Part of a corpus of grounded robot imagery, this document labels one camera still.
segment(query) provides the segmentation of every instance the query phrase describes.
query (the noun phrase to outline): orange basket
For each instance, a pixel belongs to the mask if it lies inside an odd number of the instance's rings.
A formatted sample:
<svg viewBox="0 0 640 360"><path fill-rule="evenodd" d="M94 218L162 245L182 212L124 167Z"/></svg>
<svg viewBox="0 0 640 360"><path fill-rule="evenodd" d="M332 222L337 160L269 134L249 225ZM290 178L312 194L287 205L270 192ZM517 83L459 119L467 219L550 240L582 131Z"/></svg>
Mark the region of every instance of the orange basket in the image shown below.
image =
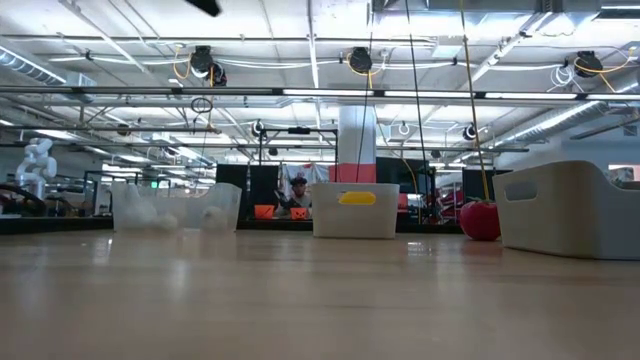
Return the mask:
<svg viewBox="0 0 640 360"><path fill-rule="evenodd" d="M291 220L307 220L307 209L291 208Z"/></svg>
<svg viewBox="0 0 640 360"><path fill-rule="evenodd" d="M271 220L273 219L273 211L275 206L273 205L254 205L253 214L258 220Z"/></svg>

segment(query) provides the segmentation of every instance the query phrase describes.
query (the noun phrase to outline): metal rail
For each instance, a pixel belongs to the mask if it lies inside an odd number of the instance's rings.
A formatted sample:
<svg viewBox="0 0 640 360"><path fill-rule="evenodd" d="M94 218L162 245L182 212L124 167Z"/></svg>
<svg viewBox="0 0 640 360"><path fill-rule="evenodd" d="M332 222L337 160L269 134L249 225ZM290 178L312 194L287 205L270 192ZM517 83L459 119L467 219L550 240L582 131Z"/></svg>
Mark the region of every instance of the metal rail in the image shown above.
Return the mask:
<svg viewBox="0 0 640 360"><path fill-rule="evenodd" d="M12 143L0 143L0 148L7 147L24 147L28 145L28 142L18 141ZM259 144L182 144L182 143L107 143L107 142L82 142L82 141L54 141L54 146L91 146L91 147L122 147L122 148L150 148L150 147L167 147L167 146L180 146L185 148L207 148L207 149L259 149ZM280 145L280 144L266 144L262 145L263 149L301 149L301 150L334 150L335 146L326 144L317 145ZM425 146L426 151L476 151L473 147L443 147L443 146ZM378 146L377 150L381 151L421 151L422 147L419 144L405 145L405 146ZM526 153L529 149L525 148L481 148L485 153Z"/></svg>

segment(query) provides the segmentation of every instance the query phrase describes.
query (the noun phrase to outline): ceiling duct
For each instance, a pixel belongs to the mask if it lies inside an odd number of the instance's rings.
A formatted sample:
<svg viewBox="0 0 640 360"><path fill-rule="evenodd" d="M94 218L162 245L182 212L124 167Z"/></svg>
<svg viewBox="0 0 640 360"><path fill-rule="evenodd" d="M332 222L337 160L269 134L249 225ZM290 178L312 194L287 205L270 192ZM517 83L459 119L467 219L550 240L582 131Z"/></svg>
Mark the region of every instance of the ceiling duct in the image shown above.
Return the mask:
<svg viewBox="0 0 640 360"><path fill-rule="evenodd" d="M64 85L67 82L64 77L47 69L35 59L35 56L19 51L2 37L0 37L0 65L45 85Z"/></svg>
<svg viewBox="0 0 640 360"><path fill-rule="evenodd" d="M389 19L406 19L407 6L411 12L412 21L415 19L421 26L437 27L445 33L458 29L460 22L460 7L458 1L451 0L371 0L368 19L373 24L384 26L389 23L397 26L397 21ZM601 11L600 0L475 0L465 2L465 19L467 25L489 26L495 23L499 31L509 20L531 17L536 13L548 13L551 16L541 23L539 29L551 24L559 16L568 18L575 27L586 21L593 20Z"/></svg>
<svg viewBox="0 0 640 360"><path fill-rule="evenodd" d="M618 94L634 93L638 90L639 80L640 73L636 72L611 83L617 89ZM596 89L595 92L606 91L607 88L602 87ZM499 136L496 138L494 146L504 146L514 142L530 144L572 127L597 120L610 109L610 105L605 101L587 101L568 109L551 110Z"/></svg>
<svg viewBox="0 0 640 360"><path fill-rule="evenodd" d="M29 77L47 86L95 86L96 82L82 73L51 70L35 55L19 49L11 41L0 36L0 65ZM79 100L83 103L93 101L94 95L69 94L68 99Z"/></svg>

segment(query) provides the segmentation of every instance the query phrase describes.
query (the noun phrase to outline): black cable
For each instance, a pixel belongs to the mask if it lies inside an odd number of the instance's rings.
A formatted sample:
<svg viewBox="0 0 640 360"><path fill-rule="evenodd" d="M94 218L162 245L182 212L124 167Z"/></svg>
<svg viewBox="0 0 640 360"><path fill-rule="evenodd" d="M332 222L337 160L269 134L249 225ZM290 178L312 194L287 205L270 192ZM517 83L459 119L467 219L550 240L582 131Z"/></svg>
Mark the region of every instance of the black cable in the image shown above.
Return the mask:
<svg viewBox="0 0 640 360"><path fill-rule="evenodd" d="M418 107L418 129L420 129L420 147L422 149L422 162L424 166L424 177L426 182L428 173L427 154L424 149L424 135L422 133L422 114L420 113L420 95L418 95L418 70L416 70L416 54L413 49L413 34L411 31L411 14L409 13L409 0L404 0L404 3L407 10L407 25L409 26L409 45L411 45L411 62L413 63L413 82L416 88L416 105Z"/></svg>
<svg viewBox="0 0 640 360"><path fill-rule="evenodd" d="M373 27L371 28L369 36L369 57L371 57L371 47L373 46ZM360 150L358 150L358 163L356 165L356 183L358 183L358 178L360 177L360 159L362 158L362 142L364 141L364 125L367 121L367 104L369 102L369 81L371 79L371 70L369 70L369 74L365 76L365 92L364 92L364 112L362 114L362 127L360 128Z"/></svg>

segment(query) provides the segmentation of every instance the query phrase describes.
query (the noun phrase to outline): ceiling beam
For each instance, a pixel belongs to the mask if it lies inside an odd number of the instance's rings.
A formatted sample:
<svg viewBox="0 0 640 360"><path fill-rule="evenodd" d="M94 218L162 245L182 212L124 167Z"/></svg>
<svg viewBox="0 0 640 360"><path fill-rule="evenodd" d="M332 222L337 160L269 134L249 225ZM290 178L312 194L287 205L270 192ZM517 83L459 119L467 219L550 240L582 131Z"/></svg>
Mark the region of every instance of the ceiling beam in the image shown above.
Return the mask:
<svg viewBox="0 0 640 360"><path fill-rule="evenodd" d="M11 143L1 143L0 148L7 147L24 147L29 143L26 141L19 142L11 142ZM91 147L121 147L121 148L154 148L154 147L167 147L167 146L180 146L185 148L192 149L259 149L260 146L258 144L169 144L166 142L162 143L112 143L112 142L82 142L82 141L54 141L54 146L57 147L65 147L65 146L91 146ZM262 145L262 149L285 149L285 150L335 150L335 146L333 145L325 145L325 144L304 144L304 145L279 145L279 144L267 144ZM418 144L408 144L405 146L400 145L389 145L389 146L377 146L377 150L379 151L422 151L422 147ZM446 146L425 146L425 151L452 151L452 152L463 152L463 151L476 151L473 147L446 147ZM481 148L482 152L485 153L526 153L529 152L529 149L524 148Z"/></svg>
<svg viewBox="0 0 640 360"><path fill-rule="evenodd" d="M3 35L6 39L15 42L67 42L76 44L104 44L105 40L98 36L64 36L58 35ZM140 44L140 38L133 36L111 37L116 44ZM147 44L185 44L186 46L211 45L307 45L308 38L304 37L281 37L281 38L242 38L242 37L142 37L142 41ZM409 39L373 39L373 45L377 46L410 46ZM369 39L364 38L316 38L316 44L322 45L344 45L344 46L369 46ZM437 45L437 38L414 39L414 46L433 48Z"/></svg>
<svg viewBox="0 0 640 360"><path fill-rule="evenodd" d="M104 40L104 42L109 44L114 50L116 50L122 56L127 58L127 60L133 63L138 69L140 69L140 71L149 75L149 77L151 77L155 81L158 81L160 84L162 84L162 82L160 82L160 80L158 80L153 75L151 70L149 70L146 66L142 65L138 60L136 60L133 56L131 56L131 54L129 54L125 49L123 49L120 45L118 45L115 41L113 41L113 39L111 39L111 37L107 35L107 33L105 33L102 29L100 29L98 25L94 24L88 17L86 17L80 10L80 7L75 4L75 2L69 3L66 0L58 0L58 2L62 4L62 6L64 6L67 10L69 10L73 15L75 15L78 19L80 19L82 22L84 22L89 27L91 27L94 31L100 34L100 37Z"/></svg>

